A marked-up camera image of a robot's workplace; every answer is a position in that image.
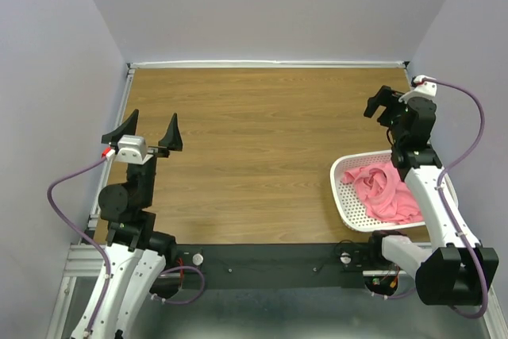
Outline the white perforated plastic basket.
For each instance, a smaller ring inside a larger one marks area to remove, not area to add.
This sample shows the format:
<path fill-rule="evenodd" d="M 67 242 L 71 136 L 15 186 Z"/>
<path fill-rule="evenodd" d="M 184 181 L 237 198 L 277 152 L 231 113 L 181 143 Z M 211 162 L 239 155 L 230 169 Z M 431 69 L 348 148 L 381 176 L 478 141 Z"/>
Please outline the white perforated plastic basket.
<path fill-rule="evenodd" d="M 390 160 L 391 151 L 384 150 L 342 156 L 333 163 L 329 178 L 334 202 L 343 223 L 350 229 L 361 233 L 372 233 L 376 230 L 400 230 L 425 225 L 425 222 L 398 225 L 368 217 L 364 205 L 356 196 L 353 185 L 341 182 L 347 170 Z M 429 165 L 412 168 L 406 175 L 406 183 L 409 189 L 416 193 L 416 199 L 421 203 L 421 207 L 426 209 L 424 216 L 438 233 L 446 232 L 448 229 L 446 225 L 452 223 L 450 215 L 461 226 L 465 226 L 452 181 L 441 168 Z"/>

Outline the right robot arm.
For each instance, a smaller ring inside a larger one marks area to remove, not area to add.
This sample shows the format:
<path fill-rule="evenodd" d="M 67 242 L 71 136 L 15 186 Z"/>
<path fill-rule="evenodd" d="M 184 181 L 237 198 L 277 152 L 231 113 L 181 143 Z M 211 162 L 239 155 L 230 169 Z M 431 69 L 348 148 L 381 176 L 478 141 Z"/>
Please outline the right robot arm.
<path fill-rule="evenodd" d="M 498 267 L 498 255 L 486 248 L 461 217 L 445 182 L 447 174 L 430 135 L 436 121 L 433 102 L 437 84 L 420 79 L 403 94 L 382 86 L 370 97 L 364 111 L 392 137 L 391 163 L 412 193 L 429 233 L 432 248 L 424 250 L 401 233 L 374 233 L 380 256 L 397 264 L 415 283 L 420 300 L 429 306 L 476 306 L 468 318 L 481 317 Z"/>

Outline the pink t shirt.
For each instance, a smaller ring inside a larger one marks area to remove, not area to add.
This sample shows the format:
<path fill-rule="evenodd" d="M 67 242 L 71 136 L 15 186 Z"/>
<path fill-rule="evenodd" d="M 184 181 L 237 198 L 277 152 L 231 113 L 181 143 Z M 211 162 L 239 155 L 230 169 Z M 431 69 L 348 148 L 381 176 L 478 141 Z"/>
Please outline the pink t shirt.
<path fill-rule="evenodd" d="M 391 162 L 347 170 L 341 182 L 353 185 L 370 218 L 398 225 L 424 220 L 420 207 Z"/>

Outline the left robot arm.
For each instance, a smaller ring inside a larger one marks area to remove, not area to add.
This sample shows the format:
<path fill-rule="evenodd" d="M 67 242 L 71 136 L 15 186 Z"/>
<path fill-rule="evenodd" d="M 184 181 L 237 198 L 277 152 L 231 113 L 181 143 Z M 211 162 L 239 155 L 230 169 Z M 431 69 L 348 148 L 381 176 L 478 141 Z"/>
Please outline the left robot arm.
<path fill-rule="evenodd" d="M 83 316 L 73 338 L 125 338 L 152 285 L 166 264 L 175 260 L 172 235 L 154 230 L 152 205 L 157 160 L 183 150 L 178 116 L 156 146 L 136 134 L 134 110 L 115 130 L 102 136 L 109 150 L 104 157 L 127 166 L 126 180 L 110 184 L 98 195 L 100 217 L 107 223 L 105 255 Z"/>

